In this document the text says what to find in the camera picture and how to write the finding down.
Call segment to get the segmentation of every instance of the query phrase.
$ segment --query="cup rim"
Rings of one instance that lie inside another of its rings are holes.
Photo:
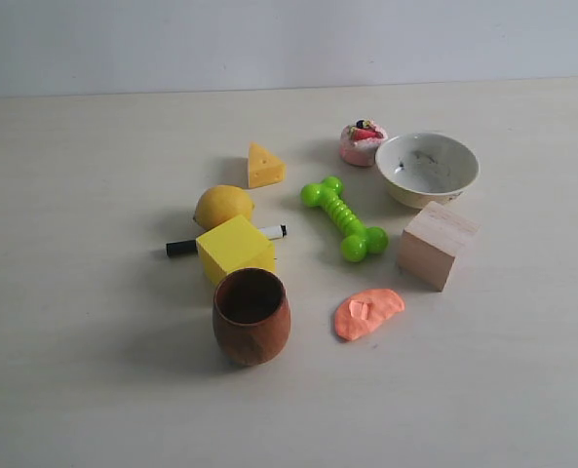
[[[421,190],[414,190],[413,188],[409,188],[409,187],[406,187],[404,185],[401,185],[398,182],[387,177],[381,168],[381,160],[382,160],[381,154],[383,154],[383,151],[381,151],[381,148],[383,146],[390,144],[393,141],[401,139],[403,137],[415,137],[415,136],[439,137],[439,138],[447,139],[449,141],[453,141],[454,143],[461,145],[463,148],[465,148],[473,156],[473,159],[475,160],[475,163],[477,164],[477,170],[475,171],[473,178],[465,185],[462,185],[461,187],[458,187],[455,190],[450,190],[448,192],[423,192]],[[399,187],[402,190],[405,190],[405,191],[410,192],[410,193],[414,193],[416,195],[434,196],[434,197],[446,197],[446,196],[454,195],[456,193],[460,193],[460,192],[466,190],[473,183],[475,183],[475,181],[480,176],[480,172],[482,170],[482,167],[480,164],[480,159],[477,157],[477,155],[475,154],[475,152],[471,148],[469,148],[466,144],[464,144],[463,142],[461,142],[458,139],[455,139],[455,138],[452,138],[451,136],[447,136],[447,135],[443,135],[443,134],[437,134],[435,132],[410,132],[407,134],[400,134],[400,135],[392,136],[392,137],[386,139],[377,147],[377,150],[375,151],[375,166],[377,167],[377,170],[382,175],[382,177],[384,177],[388,182],[392,183],[396,187]]]
[[[257,273],[263,273],[267,277],[271,278],[280,287],[280,297],[281,297],[280,303],[278,304],[278,307],[276,307],[276,309],[273,312],[271,312],[268,316],[266,316],[262,320],[259,320],[258,322],[251,322],[251,323],[236,322],[236,321],[229,319],[228,317],[225,316],[225,314],[223,313],[223,311],[219,307],[219,304],[217,303],[217,295],[218,295],[218,292],[221,289],[221,287],[224,285],[224,283],[229,278],[236,276],[238,274],[244,274],[244,273],[252,272],[252,271],[255,271]],[[215,288],[214,293],[212,295],[212,305],[213,305],[214,310],[217,311],[217,314],[219,314],[219,316],[221,317],[222,320],[226,321],[229,324],[235,325],[237,327],[255,327],[255,326],[258,326],[258,325],[265,323],[266,321],[270,320],[272,317],[277,315],[278,312],[280,312],[280,310],[282,309],[282,305],[286,302],[286,300],[287,300],[287,292],[285,290],[285,285],[282,283],[282,280],[280,280],[280,278],[278,278],[278,276],[276,274],[272,273],[271,271],[265,270],[264,268],[256,268],[256,267],[239,268],[237,270],[231,271],[219,282],[219,284]]]

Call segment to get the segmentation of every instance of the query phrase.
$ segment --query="wooden block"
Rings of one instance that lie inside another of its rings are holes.
[[[196,244],[204,271],[214,285],[241,268],[263,268],[275,273],[273,243],[242,214],[205,232]]]
[[[455,258],[479,225],[430,202],[404,229],[397,264],[442,291]]]
[[[287,165],[266,148],[250,144],[248,158],[248,187],[256,188],[278,183],[285,179]]]

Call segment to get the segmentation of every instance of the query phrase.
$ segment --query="white wall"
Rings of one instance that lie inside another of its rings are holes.
[[[0,96],[578,75],[578,0],[0,0]]]

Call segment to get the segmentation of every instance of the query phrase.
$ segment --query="green dog bone toy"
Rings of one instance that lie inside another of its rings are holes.
[[[340,199],[343,182],[326,177],[301,189],[301,201],[310,208],[321,207],[345,235],[340,250],[346,260],[362,261],[369,254],[381,254],[388,247],[388,235],[381,227],[365,227]]]

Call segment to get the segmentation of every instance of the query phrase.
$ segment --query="white bowl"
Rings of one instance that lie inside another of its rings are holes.
[[[448,136],[428,133],[395,136],[375,153],[377,169],[398,202],[424,208],[456,199],[480,172],[477,157]]]

